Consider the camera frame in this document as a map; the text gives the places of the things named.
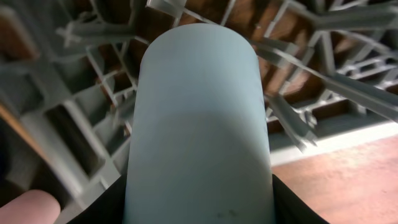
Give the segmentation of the blue cup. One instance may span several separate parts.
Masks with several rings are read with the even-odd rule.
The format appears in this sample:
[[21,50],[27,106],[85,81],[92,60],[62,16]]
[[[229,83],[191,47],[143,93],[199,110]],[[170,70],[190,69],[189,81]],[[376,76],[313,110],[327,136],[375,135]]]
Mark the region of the blue cup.
[[124,223],[274,223],[259,61],[213,24],[160,35],[140,67]]

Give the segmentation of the pink cup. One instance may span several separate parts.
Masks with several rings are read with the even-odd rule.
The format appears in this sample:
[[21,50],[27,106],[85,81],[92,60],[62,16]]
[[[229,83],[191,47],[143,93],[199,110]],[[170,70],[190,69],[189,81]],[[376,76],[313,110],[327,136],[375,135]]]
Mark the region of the pink cup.
[[1,207],[1,224],[53,224],[60,212],[55,197],[30,190]]

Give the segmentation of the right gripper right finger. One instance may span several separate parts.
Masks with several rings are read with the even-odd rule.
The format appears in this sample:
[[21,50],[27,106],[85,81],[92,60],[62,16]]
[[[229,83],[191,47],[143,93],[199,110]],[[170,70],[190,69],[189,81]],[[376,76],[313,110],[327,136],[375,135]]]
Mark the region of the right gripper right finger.
[[272,175],[272,187],[277,224],[328,224],[275,174]]

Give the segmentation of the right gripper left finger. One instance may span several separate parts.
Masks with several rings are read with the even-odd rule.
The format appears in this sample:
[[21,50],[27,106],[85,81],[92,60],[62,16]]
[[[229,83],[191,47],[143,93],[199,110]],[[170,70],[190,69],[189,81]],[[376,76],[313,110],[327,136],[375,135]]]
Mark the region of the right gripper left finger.
[[122,224],[126,179],[126,174],[120,176],[85,211],[69,221],[68,224]]

